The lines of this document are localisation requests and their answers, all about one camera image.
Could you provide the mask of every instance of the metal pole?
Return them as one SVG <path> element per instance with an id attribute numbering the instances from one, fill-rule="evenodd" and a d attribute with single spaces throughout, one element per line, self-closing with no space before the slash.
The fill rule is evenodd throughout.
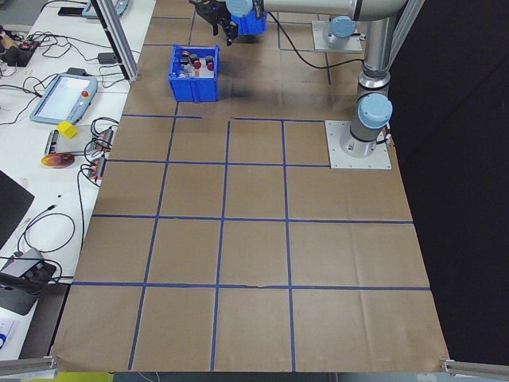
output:
<path id="1" fill-rule="evenodd" d="M 140 76 L 140 72 L 113 2 L 111 0 L 91 0 L 91 4 L 101 21 L 104 33 L 113 48 L 124 78 L 130 82 L 136 81 Z"/>
<path id="2" fill-rule="evenodd" d="M 412 28 L 412 25 L 419 14 L 425 0 L 409 0 L 406 4 L 406 8 L 403 11 L 401 18 L 399 19 L 396 30 L 394 31 L 394 37 L 392 40 L 392 47 L 390 49 L 390 62 L 389 68 L 392 66 L 396 56 L 399 53 L 400 48 L 405 42 L 406 36 Z"/>
<path id="3" fill-rule="evenodd" d="M 442 361 L 442 367 L 446 372 L 454 375 L 480 376 L 495 380 L 509 380 L 509 366 L 501 364 L 473 364 L 470 362 L 456 362 L 453 360 Z"/>
<path id="4" fill-rule="evenodd" d="M 26 360 L 0 361 L 0 376 L 14 376 L 27 372 L 55 370 L 58 357 L 29 358 Z"/>

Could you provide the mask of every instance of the black background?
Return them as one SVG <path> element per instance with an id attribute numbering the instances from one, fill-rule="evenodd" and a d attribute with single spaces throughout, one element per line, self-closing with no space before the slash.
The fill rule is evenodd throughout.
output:
<path id="1" fill-rule="evenodd" d="M 509 364 L 509 4 L 428 0 L 391 75 L 398 160 L 449 355 Z"/>

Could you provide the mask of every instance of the robotic arm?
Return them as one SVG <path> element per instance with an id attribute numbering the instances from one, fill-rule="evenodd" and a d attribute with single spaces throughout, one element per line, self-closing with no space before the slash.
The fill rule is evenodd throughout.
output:
<path id="1" fill-rule="evenodd" d="M 419 1 L 421 4 L 424 2 L 424 0 L 414 2 L 417 4 Z M 214 22 L 221 24 L 224 29 L 225 25 L 235 24 L 231 21 L 232 15 L 243 18 L 252 10 L 255 10 L 257 17 L 261 17 L 263 12 L 274 11 L 342 15 L 348 16 L 353 21 L 369 21 L 362 72 L 357 87 L 357 112 L 352 118 L 349 131 L 345 131 L 341 137 L 340 145 L 345 153 L 355 158 L 365 158 L 372 153 L 379 132 L 392 115 L 392 104 L 387 98 L 390 55 L 396 14 L 407 0 L 204 0 L 200 3 L 190 0 L 190 2 L 195 4 L 197 13 L 202 17 L 204 15 L 200 13 L 197 4 L 211 4 L 211 8 L 217 7 L 216 14 L 219 16 L 215 16 L 214 20 L 219 18 L 220 21 Z M 411 23 L 406 25 L 406 28 L 409 29 L 410 26 Z M 227 34 L 229 44 L 234 38 L 231 37 L 233 34 L 230 36 Z"/>

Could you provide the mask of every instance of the yellow block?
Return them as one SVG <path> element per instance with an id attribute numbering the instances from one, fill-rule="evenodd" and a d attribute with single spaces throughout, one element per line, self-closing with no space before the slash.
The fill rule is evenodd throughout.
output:
<path id="1" fill-rule="evenodd" d="M 65 138 L 72 138 L 76 134 L 78 134 L 78 129 L 76 127 L 67 121 L 60 122 L 56 129 L 65 137 Z"/>

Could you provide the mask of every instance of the blue plastic crate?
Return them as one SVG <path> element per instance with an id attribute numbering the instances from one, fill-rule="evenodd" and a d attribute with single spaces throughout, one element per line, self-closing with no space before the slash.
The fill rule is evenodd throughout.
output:
<path id="1" fill-rule="evenodd" d="M 214 72 L 212 77 L 185 77 L 181 74 L 180 59 L 182 52 L 187 50 L 191 54 L 197 54 L 199 58 L 205 56 L 214 57 Z M 198 46 L 173 46 L 172 59 L 169 63 L 168 82 L 173 90 L 173 96 L 177 101 L 184 102 L 213 102 L 219 99 L 217 76 L 220 70 L 220 47 L 205 48 Z"/>
<path id="2" fill-rule="evenodd" d="M 231 16 L 231 20 L 239 26 L 239 35 L 260 34 L 266 31 L 267 13 L 263 14 L 263 18 L 256 20 L 256 13 L 252 10 L 246 17 L 237 18 Z"/>

